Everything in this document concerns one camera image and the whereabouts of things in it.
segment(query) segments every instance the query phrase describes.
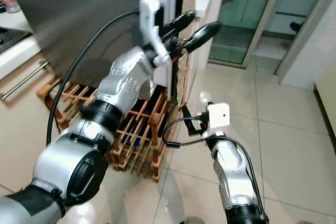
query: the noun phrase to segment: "black cable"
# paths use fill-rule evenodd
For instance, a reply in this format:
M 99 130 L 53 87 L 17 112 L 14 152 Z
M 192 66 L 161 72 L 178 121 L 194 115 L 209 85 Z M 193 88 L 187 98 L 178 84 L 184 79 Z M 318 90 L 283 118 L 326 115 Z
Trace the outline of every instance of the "black cable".
M 91 39 L 87 42 L 87 44 L 83 47 L 83 49 L 81 50 L 81 52 L 79 53 L 79 55 L 76 57 L 76 59 L 73 61 L 73 63 L 71 64 L 68 72 L 66 73 L 62 83 L 60 84 L 60 87 L 58 89 L 58 92 L 55 96 L 55 100 L 52 104 L 52 107 L 50 109 L 50 114 L 49 114 L 49 119 L 48 119 L 48 126 L 47 126 L 47 141 L 46 144 L 50 144 L 51 142 L 51 131 L 53 129 L 53 119 L 54 119 L 54 115 L 55 115 L 55 111 L 56 111 L 56 107 L 58 104 L 58 101 L 61 97 L 61 94 L 63 92 L 63 89 L 66 85 L 66 83 L 68 82 L 70 76 L 72 75 L 73 71 L 75 70 L 76 66 L 78 65 L 79 61 L 83 58 L 83 56 L 88 52 L 88 50 L 90 49 L 90 47 L 92 46 L 92 44 L 100 37 L 100 35 L 107 29 L 109 28 L 111 25 L 115 24 L 116 22 L 122 20 L 125 17 L 131 16 L 131 15 L 139 15 L 139 10 L 133 10 L 127 13 L 124 13 L 122 15 L 119 15 L 113 19 L 111 19 L 110 21 L 108 21 L 105 25 L 103 25 L 92 37 Z
M 52 90 L 54 89 L 54 87 L 56 87 L 57 85 L 59 85 L 59 82 L 56 82 L 54 85 L 52 85 L 52 87 L 49 89 L 47 95 L 44 97 L 44 104 L 46 105 L 46 107 L 48 109 L 49 109 L 49 106 L 47 104 L 47 99 L 48 99 L 48 97 L 50 97 L 50 93 L 52 92 Z M 57 130 L 58 130 L 58 133 L 61 133 L 61 129 L 59 128 L 59 124 L 57 122 L 56 115 L 54 115 L 54 118 L 55 118 L 55 123 L 56 123 L 56 127 L 57 127 Z
M 196 117 L 195 117 L 195 116 L 191 116 L 191 117 L 188 117 L 188 118 L 178 118 L 178 119 L 175 119 L 175 120 L 171 121 L 169 124 L 167 124 L 166 127 L 163 129 L 162 134 L 161 134 L 161 136 L 162 136 L 161 138 L 162 138 L 163 143 L 164 143 L 167 147 L 180 148 L 181 143 L 167 141 L 167 140 L 165 139 L 165 137 L 164 137 L 164 134 L 166 133 L 166 131 L 167 131 L 172 125 L 174 125 L 175 123 L 184 121 L 184 120 L 196 120 Z
M 188 146 L 188 145 L 204 142 L 204 141 L 209 140 L 211 138 L 222 139 L 222 140 L 229 140 L 229 141 L 235 143 L 236 145 L 238 145 L 239 148 L 244 152 L 244 155 L 246 156 L 246 159 L 247 159 L 248 166 L 250 168 L 251 178 L 252 178 L 252 185 L 253 185 L 253 188 L 254 188 L 255 193 L 256 193 L 256 197 L 257 197 L 257 201 L 258 201 L 258 206 L 259 206 L 259 211 L 260 211 L 260 213 L 264 217 L 266 217 L 267 215 L 265 213 L 264 206 L 262 204 L 263 202 L 261 201 L 261 196 L 260 196 L 260 192 L 259 192 L 259 188 L 258 188 L 258 184 L 257 184 L 257 179 L 256 179 L 256 175 L 254 173 L 254 169 L 253 169 L 253 164 L 252 164 L 251 158 L 248 155 L 246 149 L 243 147 L 243 145 L 240 142 L 238 142 L 237 140 L 235 140 L 235 139 L 233 139 L 231 137 L 227 137 L 227 136 L 210 136 L 210 137 L 207 137 L 207 138 L 201 138 L 201 139 L 190 141 L 190 142 L 186 142 L 186 143 L 171 142 L 171 141 L 167 141 L 165 139 L 164 134 L 165 134 L 165 132 L 167 131 L 168 128 L 170 128 L 173 124 L 175 124 L 177 122 L 184 121 L 184 120 L 190 120 L 190 119 L 191 120 L 198 120 L 198 116 L 192 116 L 192 117 L 187 117 L 187 118 L 178 118 L 178 119 L 175 119 L 175 120 L 171 121 L 165 127 L 165 129 L 162 132 L 162 141 L 167 145 L 167 147 L 173 147 L 173 148 L 180 148 L 181 146 Z

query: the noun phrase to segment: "beige floor tile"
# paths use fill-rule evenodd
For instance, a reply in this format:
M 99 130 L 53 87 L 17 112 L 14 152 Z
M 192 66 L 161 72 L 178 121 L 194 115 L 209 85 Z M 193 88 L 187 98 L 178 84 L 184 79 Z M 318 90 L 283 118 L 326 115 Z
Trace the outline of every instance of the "beige floor tile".
M 292 45 L 292 40 L 287 39 L 280 39 L 279 40 L 279 53 L 282 57 L 282 59 L 286 56 L 287 52 L 289 51 L 289 48 Z
M 0 197 L 8 194 L 11 194 L 11 192 L 0 186 Z
M 312 224 L 335 224 L 336 218 L 318 212 L 286 205 L 265 199 L 265 210 L 271 224 L 297 224 L 308 221 Z
M 257 67 L 257 73 L 265 74 L 268 76 L 272 76 L 275 72 L 275 68 L 263 68 L 263 67 Z
M 254 73 L 208 64 L 196 74 L 188 102 L 199 105 L 202 91 L 210 93 L 215 103 L 228 103 L 233 113 L 257 116 Z
M 109 168 L 103 180 L 113 223 L 152 223 L 166 176 L 155 183 L 135 173 L 116 172 Z
M 269 73 L 256 72 L 256 80 L 264 81 L 268 83 L 279 84 L 278 76 Z
M 176 224 L 186 217 L 226 223 L 218 186 L 169 170 L 154 223 Z
M 22 94 L 13 106 L 0 102 L 0 184 L 13 191 L 31 182 L 37 158 L 46 146 L 49 111 L 36 96 L 41 85 Z M 57 135 L 54 124 L 52 139 Z
M 199 106 L 190 106 L 191 114 L 202 111 Z M 257 120 L 244 116 L 230 115 L 231 126 L 228 129 L 228 136 L 240 141 L 251 156 L 259 190 L 262 193 L 261 182 L 261 162 L 258 140 Z M 199 136 L 190 138 L 185 125 L 181 125 L 178 134 L 178 140 L 186 142 L 187 140 L 196 140 Z M 213 162 L 210 151 L 205 143 L 181 147 L 174 150 L 170 168 L 181 173 L 186 173 L 199 178 L 207 179 L 215 183 L 218 182 L 217 175 L 213 170 Z
M 335 214 L 336 156 L 328 136 L 260 122 L 265 197 Z
M 104 185 L 100 186 L 99 192 L 90 201 L 72 207 L 66 215 L 57 222 L 57 224 L 82 223 L 113 223 Z
M 177 138 L 179 136 L 179 131 L 180 131 L 181 126 L 185 127 L 184 124 L 180 123 L 176 127 L 176 134 L 174 135 L 175 137 L 174 138 L 170 137 L 169 139 L 167 139 L 168 141 L 177 141 Z M 172 156 L 173 156 L 173 152 L 174 152 L 173 148 L 166 148 L 166 150 L 165 150 L 165 157 L 166 158 L 165 158 L 164 163 L 163 163 L 163 167 L 164 168 L 169 168 L 169 165 L 170 165 L 170 162 L 171 162 L 171 159 L 172 159 Z
M 279 59 L 273 59 L 268 57 L 257 57 L 256 58 L 256 65 L 257 65 L 257 72 L 259 72 L 260 68 L 268 69 L 269 72 L 274 73 L 277 67 L 280 64 Z
M 257 80 L 258 115 L 262 120 L 327 134 L 315 95 L 308 90 Z
M 245 69 L 245 71 L 251 73 L 251 74 L 255 74 L 257 71 L 257 62 L 256 62 L 256 56 L 252 55 L 247 68 Z
M 279 47 L 278 38 L 262 36 L 253 54 L 256 55 L 257 57 L 263 57 L 268 59 L 279 59 L 281 58 L 281 56 L 278 47 Z

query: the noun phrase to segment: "cabinet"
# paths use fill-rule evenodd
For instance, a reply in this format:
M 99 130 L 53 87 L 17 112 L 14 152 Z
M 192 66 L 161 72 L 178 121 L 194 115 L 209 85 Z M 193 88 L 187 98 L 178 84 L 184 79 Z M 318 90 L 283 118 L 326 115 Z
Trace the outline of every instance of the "cabinet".
M 316 88 L 334 134 L 336 134 L 336 59 L 328 66 L 322 76 L 317 79 Z
M 295 35 L 290 23 L 303 23 L 318 0 L 277 0 L 267 31 Z
M 39 67 L 41 60 L 45 59 L 38 54 L 3 79 L 0 92 L 6 92 Z M 5 101 L 0 101 L 0 185 L 12 191 L 29 184 L 35 161 L 45 148 L 49 111 L 36 91 L 52 75 L 51 71 L 42 70 Z

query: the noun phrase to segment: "glass door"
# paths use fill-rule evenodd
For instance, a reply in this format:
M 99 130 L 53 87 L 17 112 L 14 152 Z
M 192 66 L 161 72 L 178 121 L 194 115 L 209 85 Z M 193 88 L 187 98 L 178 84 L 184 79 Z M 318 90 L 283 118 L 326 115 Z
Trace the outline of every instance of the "glass door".
M 241 66 L 268 0 L 222 0 L 209 62 Z

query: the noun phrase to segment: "white wall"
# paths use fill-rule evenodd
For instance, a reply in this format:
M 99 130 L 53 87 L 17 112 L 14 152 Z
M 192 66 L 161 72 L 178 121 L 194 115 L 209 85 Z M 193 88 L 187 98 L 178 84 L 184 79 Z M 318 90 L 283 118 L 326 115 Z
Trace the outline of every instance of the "white wall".
M 336 0 L 333 0 L 281 84 L 313 90 L 317 78 L 336 58 Z
M 222 0 L 210 0 L 209 6 L 205 17 L 203 18 L 203 23 L 210 23 L 218 19 L 219 9 L 221 7 Z M 209 53 L 211 49 L 212 39 L 204 44 L 200 50 L 200 57 L 198 59 L 198 69 L 204 70 L 206 63 L 208 62 Z
M 316 81 L 324 109 L 336 134 L 336 58 Z

